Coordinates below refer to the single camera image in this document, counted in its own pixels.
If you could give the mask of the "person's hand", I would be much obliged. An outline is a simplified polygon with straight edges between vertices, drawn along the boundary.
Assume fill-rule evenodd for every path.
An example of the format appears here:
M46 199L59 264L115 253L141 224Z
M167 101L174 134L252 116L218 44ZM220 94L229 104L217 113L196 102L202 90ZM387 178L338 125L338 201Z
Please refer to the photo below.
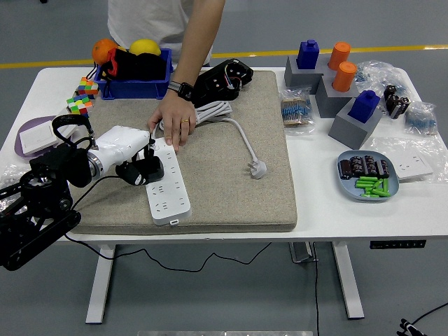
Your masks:
M176 92L169 90L158 104L147 126L151 132L156 125L164 123L164 139L168 145L172 145L176 152L187 143L188 137L195 131L196 115L191 102L179 97Z

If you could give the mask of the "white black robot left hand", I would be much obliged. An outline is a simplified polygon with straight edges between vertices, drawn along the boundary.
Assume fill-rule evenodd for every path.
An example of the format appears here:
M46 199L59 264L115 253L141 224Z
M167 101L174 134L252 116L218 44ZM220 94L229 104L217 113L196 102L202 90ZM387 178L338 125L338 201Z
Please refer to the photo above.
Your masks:
M148 131L116 125L101 135L96 144L98 148L87 153L94 180L105 176L111 167L133 186L147 185L164 176L163 165L154 155L155 140Z

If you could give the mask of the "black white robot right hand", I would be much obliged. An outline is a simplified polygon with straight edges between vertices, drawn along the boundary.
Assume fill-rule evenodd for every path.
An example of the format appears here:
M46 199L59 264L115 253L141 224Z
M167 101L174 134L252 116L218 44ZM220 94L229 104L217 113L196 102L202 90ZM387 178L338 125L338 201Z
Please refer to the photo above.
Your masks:
M402 318L400 320L400 330L397 331L397 335L401 335L401 336L406 336L406 335L411 335L411 336L419 336L421 335L421 332L414 327L413 324L411 324L407 319Z

